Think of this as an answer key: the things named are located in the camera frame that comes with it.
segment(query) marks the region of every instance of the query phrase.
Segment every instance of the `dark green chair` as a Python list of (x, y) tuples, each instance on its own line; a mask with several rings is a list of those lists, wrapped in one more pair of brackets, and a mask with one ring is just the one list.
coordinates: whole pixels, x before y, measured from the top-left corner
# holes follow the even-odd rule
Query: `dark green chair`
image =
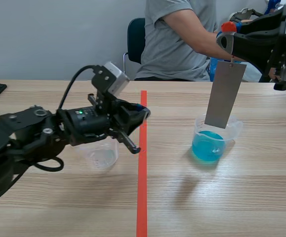
[(123, 55), (123, 71), (126, 73), (125, 59), (141, 64), (141, 56), (145, 48), (145, 18), (136, 18), (127, 29), (127, 53)]

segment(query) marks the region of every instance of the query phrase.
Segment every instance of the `person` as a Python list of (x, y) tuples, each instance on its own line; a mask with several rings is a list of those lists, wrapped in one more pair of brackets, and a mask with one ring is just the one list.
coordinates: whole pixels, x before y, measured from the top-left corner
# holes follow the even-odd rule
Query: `person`
[(209, 81), (210, 57), (231, 60), (216, 43), (216, 0), (146, 0), (145, 15), (135, 80)]

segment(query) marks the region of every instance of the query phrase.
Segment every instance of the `table surface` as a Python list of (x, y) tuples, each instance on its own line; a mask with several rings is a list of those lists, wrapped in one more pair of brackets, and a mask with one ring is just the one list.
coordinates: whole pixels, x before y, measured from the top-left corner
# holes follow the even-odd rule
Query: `table surface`
[[(57, 108), (67, 81), (0, 80), (0, 114), (38, 104)], [(286, 237), (286, 91), (243, 83), (233, 114), (244, 122), (216, 166), (190, 155), (194, 120), (206, 112), (209, 82), (131, 82), (121, 94), (148, 91), (149, 237)], [(78, 81), (65, 108), (89, 106)], [(139, 133), (132, 139), (138, 144)], [(0, 199), (0, 237), (134, 237), (138, 156), (120, 146), (113, 168), (88, 166), (73, 148), (65, 168), (30, 168)]]

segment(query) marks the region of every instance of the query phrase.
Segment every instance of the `empty plastic cup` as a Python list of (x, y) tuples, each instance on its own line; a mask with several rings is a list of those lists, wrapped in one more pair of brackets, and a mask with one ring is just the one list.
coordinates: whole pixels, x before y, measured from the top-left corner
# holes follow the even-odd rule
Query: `empty plastic cup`
[(206, 115), (196, 119), (192, 141), (192, 151), (201, 160), (218, 161), (224, 154), (230, 141), (235, 140), (243, 127), (243, 122), (230, 116), (225, 129), (206, 125)]
[(119, 157), (119, 143), (110, 137), (102, 141), (79, 145), (75, 149), (89, 164), (100, 169), (112, 166)]

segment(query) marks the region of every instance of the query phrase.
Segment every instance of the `gray t-shirt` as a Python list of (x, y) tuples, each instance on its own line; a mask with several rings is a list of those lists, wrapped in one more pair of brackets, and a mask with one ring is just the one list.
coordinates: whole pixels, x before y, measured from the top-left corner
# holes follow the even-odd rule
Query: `gray t-shirt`
[(146, 0), (146, 46), (142, 66), (136, 78), (209, 80), (209, 59), (196, 53), (162, 20), (173, 12), (190, 9), (204, 28), (213, 32), (216, 23), (216, 0)]

